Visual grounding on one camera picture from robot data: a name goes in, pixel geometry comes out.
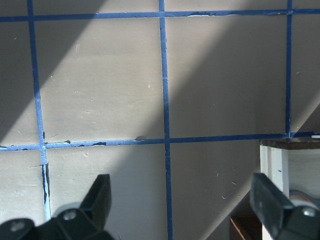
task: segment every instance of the metal screw head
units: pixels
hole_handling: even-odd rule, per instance
[[[77,213],[75,210],[69,210],[63,215],[63,219],[66,221],[69,221],[69,220],[75,219],[76,216],[77,216]]]
[[[16,232],[25,227],[25,223],[23,221],[14,221],[10,227],[11,232]]]
[[[316,215],[316,210],[312,207],[306,206],[302,209],[302,213],[305,216],[313,218]]]

